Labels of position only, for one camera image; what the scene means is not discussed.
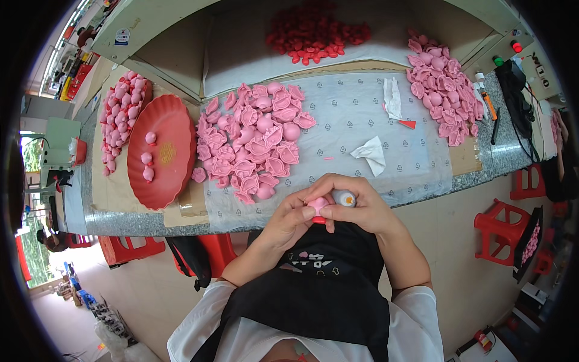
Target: sticker label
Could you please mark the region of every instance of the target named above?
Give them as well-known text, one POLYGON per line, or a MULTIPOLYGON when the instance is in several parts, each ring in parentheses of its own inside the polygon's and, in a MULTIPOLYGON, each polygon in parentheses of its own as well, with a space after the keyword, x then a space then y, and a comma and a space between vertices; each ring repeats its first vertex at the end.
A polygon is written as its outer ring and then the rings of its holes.
POLYGON ((127 28, 121 28, 116 31, 115 45, 129 45, 131 32, 127 28))

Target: white shirt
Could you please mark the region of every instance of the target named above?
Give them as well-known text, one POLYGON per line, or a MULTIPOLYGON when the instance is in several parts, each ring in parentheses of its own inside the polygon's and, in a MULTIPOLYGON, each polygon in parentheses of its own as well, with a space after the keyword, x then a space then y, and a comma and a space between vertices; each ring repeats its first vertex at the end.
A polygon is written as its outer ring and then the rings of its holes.
MULTIPOLYGON (((219 326, 221 313, 235 288, 228 281, 218 281, 207 287, 203 298, 167 342, 172 362, 191 361, 219 326)), ((432 289, 425 286, 408 288, 388 303, 389 360, 443 361, 436 298, 432 289)), ((302 342, 320 362, 373 362, 366 346, 292 335, 243 317, 228 323, 215 362, 257 362, 273 345, 288 338, 302 342)))

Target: glue bottle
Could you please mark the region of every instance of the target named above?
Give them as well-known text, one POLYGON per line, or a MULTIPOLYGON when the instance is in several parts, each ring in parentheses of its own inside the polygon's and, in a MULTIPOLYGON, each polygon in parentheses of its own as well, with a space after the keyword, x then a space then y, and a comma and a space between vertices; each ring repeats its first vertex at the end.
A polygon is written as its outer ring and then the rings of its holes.
POLYGON ((338 205, 346 207, 356 206, 356 197, 348 190, 332 190, 332 197, 338 205))

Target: fire extinguisher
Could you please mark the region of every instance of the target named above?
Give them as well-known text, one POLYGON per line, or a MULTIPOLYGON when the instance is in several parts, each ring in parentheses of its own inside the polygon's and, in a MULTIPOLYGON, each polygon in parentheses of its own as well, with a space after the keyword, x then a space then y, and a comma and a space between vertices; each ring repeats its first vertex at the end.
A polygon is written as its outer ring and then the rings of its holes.
POLYGON ((478 341, 478 343, 482 346, 482 349, 484 349, 485 352, 490 351, 490 349, 493 346, 493 342, 491 342, 490 339, 486 336, 486 334, 484 334, 481 330, 478 330, 474 334, 474 339, 478 341))

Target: floor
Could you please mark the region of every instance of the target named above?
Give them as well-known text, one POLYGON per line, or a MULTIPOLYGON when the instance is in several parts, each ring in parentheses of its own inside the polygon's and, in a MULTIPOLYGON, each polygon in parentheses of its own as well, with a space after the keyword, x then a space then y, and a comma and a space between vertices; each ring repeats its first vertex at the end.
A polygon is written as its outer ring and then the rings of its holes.
MULTIPOLYGON (((512 182, 513 175, 499 177, 475 188, 394 209, 430 264, 446 356, 478 329, 499 321, 521 288, 511 277, 512 268, 474 258, 481 244, 480 233, 472 225, 474 217, 485 212, 493 198, 509 202, 512 182)), ((527 211, 543 204, 545 223, 549 222, 551 203, 547 198, 511 203, 527 211)), ((243 249, 244 237, 236 235, 236 247, 243 249)), ((75 262, 83 288, 116 307, 135 337, 169 361, 167 339, 202 296, 193 289, 194 279, 177 271, 171 251, 167 248, 115 270, 109 270, 98 245, 71 251, 79 257, 90 255, 93 260, 90 268, 75 262)), ((379 290, 390 298, 385 271, 379 290)))

